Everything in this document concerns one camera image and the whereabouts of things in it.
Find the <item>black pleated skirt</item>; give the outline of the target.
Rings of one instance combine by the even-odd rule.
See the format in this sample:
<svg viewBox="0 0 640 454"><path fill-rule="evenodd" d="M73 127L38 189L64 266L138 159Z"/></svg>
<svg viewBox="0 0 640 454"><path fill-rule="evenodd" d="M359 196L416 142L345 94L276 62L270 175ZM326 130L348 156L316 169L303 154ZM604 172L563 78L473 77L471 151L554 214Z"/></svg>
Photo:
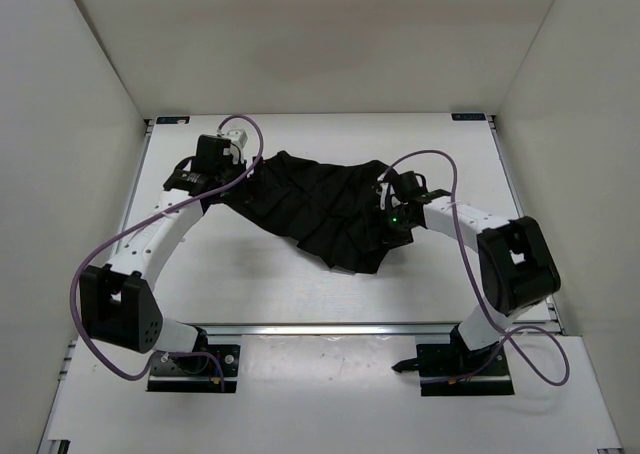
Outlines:
<svg viewBox="0 0 640 454"><path fill-rule="evenodd" d="M387 253L413 241L379 210L379 160L336 165L280 151L261 161L221 203L261 229L297 242L328 267L374 274Z"/></svg>

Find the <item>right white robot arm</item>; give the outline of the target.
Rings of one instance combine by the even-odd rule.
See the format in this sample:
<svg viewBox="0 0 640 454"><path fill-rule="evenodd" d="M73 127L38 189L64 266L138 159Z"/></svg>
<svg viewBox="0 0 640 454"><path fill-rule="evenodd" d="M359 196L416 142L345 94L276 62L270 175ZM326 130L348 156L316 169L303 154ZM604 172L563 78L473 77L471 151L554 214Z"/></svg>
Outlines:
<svg viewBox="0 0 640 454"><path fill-rule="evenodd" d="M535 219L508 219L460 203L452 192L428 190L413 171L384 172L376 192L391 229L421 226L457 241L463 256L469 250L478 256L477 307L451 333L448 361L456 372L473 373L523 313L559 290L558 269Z"/></svg>

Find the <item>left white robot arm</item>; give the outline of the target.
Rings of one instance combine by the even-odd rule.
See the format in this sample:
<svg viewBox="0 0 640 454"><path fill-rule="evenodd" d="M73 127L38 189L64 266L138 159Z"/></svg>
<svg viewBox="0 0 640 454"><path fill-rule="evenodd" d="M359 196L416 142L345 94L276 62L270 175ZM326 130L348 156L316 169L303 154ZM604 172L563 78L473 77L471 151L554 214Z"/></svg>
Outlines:
<svg viewBox="0 0 640 454"><path fill-rule="evenodd" d="M93 340L141 354L174 352L188 372L208 363L209 347L196 327L165 317L153 294L165 264L186 233L204 216L218 189L246 170L245 130L202 135L196 154L180 161L163 184L153 214L102 267L88 266L79 279L80 317Z"/></svg>

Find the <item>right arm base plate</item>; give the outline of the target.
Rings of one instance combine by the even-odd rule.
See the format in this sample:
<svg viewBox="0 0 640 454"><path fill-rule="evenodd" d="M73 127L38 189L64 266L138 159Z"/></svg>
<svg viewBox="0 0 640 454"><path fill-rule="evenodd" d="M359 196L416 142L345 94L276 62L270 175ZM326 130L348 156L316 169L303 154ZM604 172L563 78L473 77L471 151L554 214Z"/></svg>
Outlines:
<svg viewBox="0 0 640 454"><path fill-rule="evenodd" d="M509 365L498 343L469 351L460 340L419 342L413 358L392 366L395 373L417 372L422 397L490 397L515 394Z"/></svg>

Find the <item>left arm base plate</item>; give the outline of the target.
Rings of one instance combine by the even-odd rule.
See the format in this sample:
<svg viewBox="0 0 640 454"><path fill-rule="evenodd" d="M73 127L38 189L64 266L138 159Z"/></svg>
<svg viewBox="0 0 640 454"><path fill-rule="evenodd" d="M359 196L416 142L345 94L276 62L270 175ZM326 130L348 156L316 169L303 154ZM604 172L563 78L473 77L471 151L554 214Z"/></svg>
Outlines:
<svg viewBox="0 0 640 454"><path fill-rule="evenodd" d="M147 380L153 393L234 394L241 358L240 344L209 344L206 351L216 358L168 357L154 360Z"/></svg>

